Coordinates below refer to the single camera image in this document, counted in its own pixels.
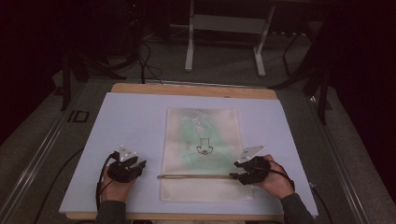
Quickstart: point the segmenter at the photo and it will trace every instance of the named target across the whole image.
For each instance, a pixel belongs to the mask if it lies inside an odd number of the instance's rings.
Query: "cable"
[[[129,69],[133,68],[135,65],[136,65],[136,63],[133,63],[133,64],[129,65],[128,67],[125,67],[124,69],[117,71],[117,74],[120,75],[120,74],[128,71]]]
[[[122,63],[117,63],[117,64],[105,64],[105,63],[101,63],[99,62],[103,67],[108,68],[110,70],[118,70],[121,68],[124,68],[128,65],[131,65],[134,63],[134,61],[136,60],[135,55],[130,54],[126,57],[126,60]]]
[[[101,173],[100,173],[100,175],[99,175],[99,181],[98,181],[98,183],[96,184],[95,200],[96,200],[96,209],[97,209],[98,211],[99,211],[99,207],[100,207],[100,194],[102,193],[101,187],[102,187],[102,178],[103,178],[103,174],[105,173],[105,169],[106,169],[106,166],[107,166],[108,161],[109,161],[113,156],[114,156],[114,153],[110,154],[110,155],[107,157],[105,163],[103,164],[102,171],[101,171]]]
[[[105,190],[105,188],[107,188],[107,186],[109,186],[111,183],[113,183],[114,179],[111,179],[110,182],[108,182],[99,192],[99,195],[102,195],[103,191]]]
[[[141,42],[141,44],[142,44],[143,46],[145,46],[146,49],[148,50],[148,57],[147,57],[146,62],[145,62],[145,64],[146,64],[147,61],[149,60],[149,56],[151,55],[151,49],[150,49],[149,45],[145,44],[143,41]]]
[[[49,186],[49,190],[47,191],[46,196],[43,199],[43,202],[40,205],[40,208],[38,209],[38,213],[35,216],[35,221],[33,222],[34,224],[37,223],[37,221],[39,220],[40,216],[41,216],[41,212],[43,211],[44,205],[48,199],[48,197],[50,196],[50,192],[53,188],[53,186],[55,185],[56,180],[58,179],[59,175],[61,174],[61,172],[64,170],[64,167],[71,161],[73,160],[80,152],[82,152],[82,150],[84,150],[84,148],[80,149],[79,151],[77,151],[75,154],[73,154],[73,156],[71,156],[65,163],[64,165],[62,165],[61,169],[58,171],[58,174],[56,174],[55,178],[52,180],[52,183]]]
[[[329,218],[330,223],[333,224],[332,215],[330,214],[329,208],[327,207],[326,203],[323,201],[323,199],[320,197],[320,195],[318,194],[317,190],[315,189],[316,185],[314,183],[312,183],[312,182],[309,182],[309,186],[315,192],[315,194],[318,196],[321,204],[324,207],[324,210],[326,211],[326,214],[327,214],[327,217]]]
[[[163,70],[161,70],[161,69],[158,68],[158,67],[150,66],[150,65],[148,65],[148,64],[146,64],[145,66],[148,68],[148,70],[149,70],[150,73],[153,75],[153,77],[156,78],[158,81],[160,81],[160,83],[163,85],[163,82],[158,78],[157,75],[154,74],[154,72],[151,70],[151,68],[152,68],[152,69],[158,69],[158,70],[160,70],[160,72],[161,72],[160,75],[163,73]]]
[[[286,172],[285,168],[283,168],[283,166],[281,166],[281,165],[280,165],[279,163],[277,163],[276,161],[269,161],[269,162],[273,162],[273,163],[275,163],[276,165],[280,166],[280,168],[282,168],[284,174],[281,173],[281,172],[279,172],[279,171],[272,170],[272,169],[270,169],[269,171],[272,172],[272,173],[275,173],[275,174],[282,175],[282,176],[285,177],[287,180],[289,180],[289,183],[291,184],[291,187],[292,187],[293,190],[295,191],[295,190],[296,190],[296,187],[295,187],[295,185],[294,185],[294,181],[293,181],[292,179],[290,179],[290,177],[288,176],[288,173]]]
[[[141,71],[141,73],[140,73],[140,79],[141,79],[141,81],[142,81],[142,84],[146,84],[146,80],[145,80],[145,65],[143,65],[143,63],[142,63],[142,61],[140,60],[140,55],[139,55],[139,57],[137,57],[137,60],[139,60],[139,64],[140,64],[140,67],[142,68],[142,71]]]

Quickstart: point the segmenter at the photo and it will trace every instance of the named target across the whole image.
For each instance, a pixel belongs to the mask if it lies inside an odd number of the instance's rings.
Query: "green stain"
[[[219,134],[218,128],[210,119],[200,119],[199,132],[191,119],[184,119],[180,126],[180,140],[184,148],[181,150],[183,163],[195,174],[213,175],[227,174],[233,167],[231,151]],[[201,138],[209,138],[213,147],[210,154],[200,154],[196,147],[201,145]]]

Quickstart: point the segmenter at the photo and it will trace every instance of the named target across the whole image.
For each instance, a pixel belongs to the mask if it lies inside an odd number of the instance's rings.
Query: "gray sleeve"
[[[315,223],[312,215],[306,210],[304,203],[297,193],[293,193],[282,200],[285,219],[289,224],[311,224]]]
[[[98,224],[124,224],[126,204],[117,201],[104,201],[100,203],[95,223]]]

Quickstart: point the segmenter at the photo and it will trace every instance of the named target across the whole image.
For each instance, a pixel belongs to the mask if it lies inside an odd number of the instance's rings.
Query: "cord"
[[[105,63],[101,63],[99,62],[103,67],[108,68],[110,70],[118,70],[121,68],[124,68],[128,65],[133,64],[135,61],[135,55],[130,54],[126,57],[126,60],[122,63],[117,63],[117,64],[105,64]]]
[[[38,213],[35,216],[35,221],[33,222],[34,224],[37,223],[37,221],[40,219],[41,216],[41,212],[43,211],[44,205],[48,199],[48,197],[50,196],[50,192],[53,188],[53,186],[55,185],[56,180],[58,179],[59,175],[61,174],[61,172],[64,170],[64,167],[71,161],[73,160],[80,152],[82,152],[84,148],[80,149],[79,151],[77,151],[75,154],[73,154],[73,156],[71,156],[65,163],[64,165],[62,165],[61,169],[58,171],[58,174],[56,174],[55,178],[52,180],[52,183],[49,186],[49,190],[47,191],[46,196],[43,199],[43,202],[40,205],[40,208],[38,209]]]
[[[332,222],[332,215],[330,214],[329,208],[327,207],[326,203],[323,201],[323,199],[320,197],[320,195],[318,194],[317,190],[315,189],[316,185],[312,182],[309,181],[309,187],[311,187],[311,189],[315,192],[315,194],[318,196],[321,204],[324,207],[324,210],[326,211],[327,217],[329,218],[329,221],[331,224],[333,224]]]
[[[110,182],[108,182],[99,192],[99,195],[102,195],[103,191],[105,190],[105,188],[107,188],[107,186],[109,186],[111,183],[113,183],[114,179],[111,179]]]
[[[286,172],[285,168],[283,168],[283,166],[281,166],[281,165],[280,165],[279,163],[277,163],[276,161],[269,161],[269,162],[273,162],[273,163],[275,163],[276,165],[280,166],[280,168],[282,168],[282,170],[283,170],[283,172],[285,172],[285,174],[283,174],[283,173],[281,173],[281,172],[279,172],[279,171],[276,171],[276,170],[272,170],[272,169],[270,169],[269,171],[272,172],[272,173],[276,173],[276,174],[282,175],[282,176],[285,177],[287,180],[289,180],[289,182],[290,182],[290,184],[291,184],[291,187],[292,187],[293,190],[295,191],[295,190],[296,190],[296,187],[295,187],[295,185],[294,185],[294,181],[293,181],[292,179],[290,179],[290,177],[288,176],[288,173]]]
[[[151,55],[151,49],[150,49],[149,45],[145,44],[144,42],[141,42],[141,44],[142,44],[143,46],[145,46],[146,49],[148,50],[148,56],[147,56],[146,60],[144,60],[142,56],[140,56],[140,55],[138,56],[138,60],[139,60],[139,62],[140,62],[140,66],[142,67],[142,74],[141,74],[142,84],[145,84],[145,80],[146,80],[146,78],[145,78],[145,69],[146,69],[146,67],[147,67],[147,69],[150,71],[150,73],[151,73],[157,80],[159,80],[160,83],[163,85],[163,83],[162,83],[161,80],[158,78],[158,76],[156,76],[156,75],[154,74],[154,72],[152,72],[151,68],[160,70],[160,71],[161,71],[161,74],[163,73],[163,70],[161,70],[160,68],[157,68],[157,67],[153,67],[153,66],[148,65],[149,57],[150,57],[150,55]]]
[[[114,155],[115,155],[115,153],[112,153],[112,154],[110,154],[110,155],[107,157],[105,163],[103,164],[102,171],[101,171],[101,173],[100,173],[100,175],[99,175],[99,181],[98,181],[98,183],[96,184],[95,200],[96,200],[96,209],[97,209],[98,211],[99,211],[99,207],[100,207],[100,194],[102,193],[102,191],[101,191],[101,186],[102,186],[103,174],[105,173],[105,169],[106,169],[106,166],[107,166],[107,164],[108,164],[108,161],[109,161],[111,158],[113,158]]]

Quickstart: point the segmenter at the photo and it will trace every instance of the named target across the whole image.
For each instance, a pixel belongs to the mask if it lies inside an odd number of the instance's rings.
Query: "hand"
[[[266,155],[264,156],[264,158],[270,162],[271,170],[279,171],[280,173],[286,174],[280,165],[273,162],[274,159],[271,155]],[[254,185],[265,189],[266,191],[268,191],[268,193],[278,198],[279,200],[294,193],[294,189],[291,186],[289,180],[286,179],[284,176],[273,172],[270,172],[262,182],[256,183]]]
[[[101,199],[103,201],[119,201],[126,203],[128,193],[134,185],[135,179],[129,183],[120,183],[107,175],[108,166],[103,174]]]

